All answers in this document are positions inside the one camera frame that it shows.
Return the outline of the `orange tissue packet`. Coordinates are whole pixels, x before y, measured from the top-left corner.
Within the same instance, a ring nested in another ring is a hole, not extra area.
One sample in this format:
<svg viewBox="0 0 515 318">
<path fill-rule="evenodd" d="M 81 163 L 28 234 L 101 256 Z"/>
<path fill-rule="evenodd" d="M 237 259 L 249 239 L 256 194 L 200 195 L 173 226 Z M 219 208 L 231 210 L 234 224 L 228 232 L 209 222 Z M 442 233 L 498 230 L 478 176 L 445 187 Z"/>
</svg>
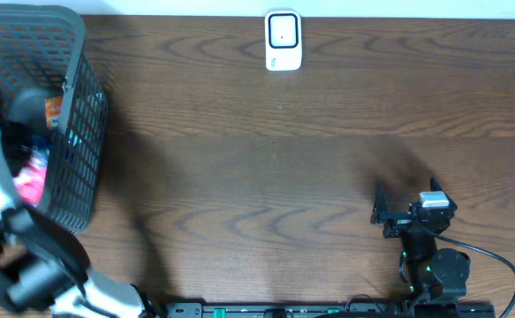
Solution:
<svg viewBox="0 0 515 318">
<path fill-rule="evenodd" d="M 63 99 L 64 97 L 60 95 L 45 100 L 45 119 L 46 126 L 48 128 L 55 128 L 58 126 L 58 121 L 63 106 Z"/>
</svg>

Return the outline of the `red purple pad package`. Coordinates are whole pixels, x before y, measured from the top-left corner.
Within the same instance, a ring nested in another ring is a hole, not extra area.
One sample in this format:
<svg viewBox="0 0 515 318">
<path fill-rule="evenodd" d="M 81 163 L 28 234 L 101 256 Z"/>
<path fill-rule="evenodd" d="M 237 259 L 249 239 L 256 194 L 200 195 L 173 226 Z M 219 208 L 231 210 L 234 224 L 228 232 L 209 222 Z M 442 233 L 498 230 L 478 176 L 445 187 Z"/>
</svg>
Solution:
<svg viewBox="0 0 515 318">
<path fill-rule="evenodd" d="M 48 160 L 48 150 L 34 150 L 19 174 L 13 179 L 19 196 L 26 204 L 34 207 L 40 204 L 44 193 Z"/>
</svg>

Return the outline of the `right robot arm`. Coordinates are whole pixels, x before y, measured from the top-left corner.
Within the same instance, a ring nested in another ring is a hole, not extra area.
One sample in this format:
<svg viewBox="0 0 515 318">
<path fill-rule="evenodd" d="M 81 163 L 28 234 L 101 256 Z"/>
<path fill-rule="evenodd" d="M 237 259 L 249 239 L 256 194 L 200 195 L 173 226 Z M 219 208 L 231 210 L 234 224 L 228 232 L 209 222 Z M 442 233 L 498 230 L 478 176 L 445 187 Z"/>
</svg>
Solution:
<svg viewBox="0 0 515 318">
<path fill-rule="evenodd" d="M 376 185 L 370 223 L 381 224 L 385 238 L 401 240 L 399 273 L 420 302 L 456 301 L 466 296 L 470 258 L 452 248 L 439 249 L 436 244 L 457 209 L 435 178 L 430 179 L 430 189 L 419 193 L 419 199 L 404 212 L 391 211 L 382 184 Z"/>
</svg>

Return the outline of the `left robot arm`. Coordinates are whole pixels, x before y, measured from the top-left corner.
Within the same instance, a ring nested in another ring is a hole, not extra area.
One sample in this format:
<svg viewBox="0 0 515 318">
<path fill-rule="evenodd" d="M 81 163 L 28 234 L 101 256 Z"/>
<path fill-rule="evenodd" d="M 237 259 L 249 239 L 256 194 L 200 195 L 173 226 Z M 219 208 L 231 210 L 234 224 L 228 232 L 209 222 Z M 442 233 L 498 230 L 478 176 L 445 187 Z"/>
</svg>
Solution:
<svg viewBox="0 0 515 318">
<path fill-rule="evenodd" d="M 136 286 L 95 270 L 69 231 L 21 199 L 4 154 L 18 139 L 17 127 L 4 118 L 2 101 L 0 90 L 0 307 L 55 317 L 167 316 Z"/>
</svg>

